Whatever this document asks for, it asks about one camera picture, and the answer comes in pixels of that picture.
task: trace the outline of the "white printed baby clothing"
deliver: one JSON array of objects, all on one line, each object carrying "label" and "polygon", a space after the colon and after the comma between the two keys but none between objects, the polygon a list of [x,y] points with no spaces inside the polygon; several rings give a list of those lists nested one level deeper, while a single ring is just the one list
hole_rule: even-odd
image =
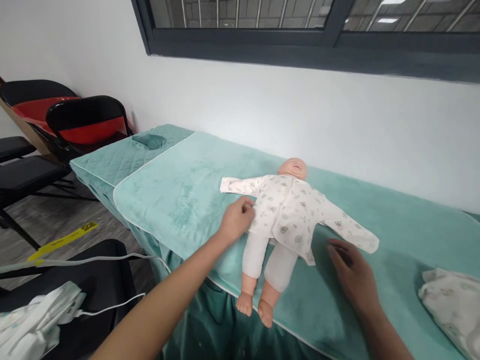
[{"label": "white printed baby clothing", "polygon": [[441,268],[422,276],[418,296],[435,322],[467,359],[480,360],[480,280]]},{"label": "white printed baby clothing", "polygon": [[356,247],[374,253],[379,239],[359,225],[324,194],[291,175],[265,175],[250,179],[224,177],[222,193],[256,197],[255,219],[249,232],[269,238],[315,265],[311,244],[316,224],[328,226]]}]

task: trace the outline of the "window glass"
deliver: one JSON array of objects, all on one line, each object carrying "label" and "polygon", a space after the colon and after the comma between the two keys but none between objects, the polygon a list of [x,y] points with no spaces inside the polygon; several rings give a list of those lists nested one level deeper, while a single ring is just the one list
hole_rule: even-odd
[{"label": "window glass", "polygon": [[355,0],[344,30],[480,32],[480,1]]},{"label": "window glass", "polygon": [[150,0],[156,28],[323,28],[333,0]]}]

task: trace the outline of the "baby onesie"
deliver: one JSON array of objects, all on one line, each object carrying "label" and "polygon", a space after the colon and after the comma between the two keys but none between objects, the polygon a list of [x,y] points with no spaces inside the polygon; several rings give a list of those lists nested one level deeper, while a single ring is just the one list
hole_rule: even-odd
[{"label": "baby onesie", "polygon": [[249,232],[274,238],[310,266],[315,265],[311,244],[316,224],[328,226],[367,253],[374,253],[379,247],[379,239],[373,233],[294,176],[265,175],[244,180],[224,177],[220,191],[256,197],[255,219]]}]

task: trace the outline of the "human hand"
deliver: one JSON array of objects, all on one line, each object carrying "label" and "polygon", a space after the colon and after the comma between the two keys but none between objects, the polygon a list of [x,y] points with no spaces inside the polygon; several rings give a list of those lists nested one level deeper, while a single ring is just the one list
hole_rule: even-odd
[{"label": "human hand", "polygon": [[[338,280],[348,300],[361,317],[374,316],[383,311],[377,293],[374,272],[355,245],[340,239],[329,239],[328,254],[335,266]],[[335,247],[347,252],[352,264],[347,266]]]},{"label": "human hand", "polygon": [[217,233],[228,245],[237,241],[254,220],[253,205],[251,198],[242,196],[226,208]]}]

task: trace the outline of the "doll arm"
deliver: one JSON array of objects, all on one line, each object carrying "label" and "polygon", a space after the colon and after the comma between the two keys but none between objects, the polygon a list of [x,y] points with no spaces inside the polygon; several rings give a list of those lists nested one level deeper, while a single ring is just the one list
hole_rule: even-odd
[{"label": "doll arm", "polygon": [[220,192],[257,197],[260,186],[265,181],[265,177],[266,176],[252,177],[244,180],[234,177],[222,177]]},{"label": "doll arm", "polygon": [[322,206],[320,209],[321,225],[328,226],[344,240],[352,243],[357,248],[374,253],[379,248],[379,239],[372,232],[361,226],[353,220],[338,206],[331,203],[325,195],[322,194]]}]

